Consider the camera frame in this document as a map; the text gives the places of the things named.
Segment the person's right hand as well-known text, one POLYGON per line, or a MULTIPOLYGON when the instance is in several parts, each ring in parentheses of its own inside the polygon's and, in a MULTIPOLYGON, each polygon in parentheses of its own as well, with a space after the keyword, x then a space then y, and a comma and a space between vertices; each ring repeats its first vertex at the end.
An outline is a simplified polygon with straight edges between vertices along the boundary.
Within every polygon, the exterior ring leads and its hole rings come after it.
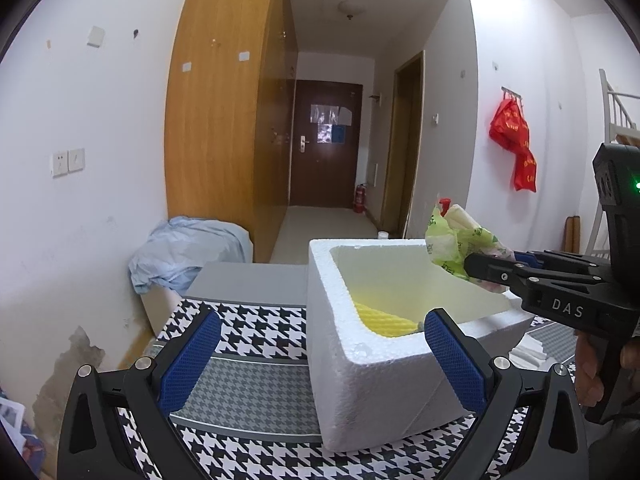
MULTIPOLYGON (((604 395, 604 385, 598 376, 599 361, 596 349, 589 342, 588 335, 582 332, 576 333, 575 349, 575 390, 579 404, 592 408, 600 402, 604 395)), ((639 341, 632 340, 620 352, 620 366, 625 370, 638 372, 639 341)))

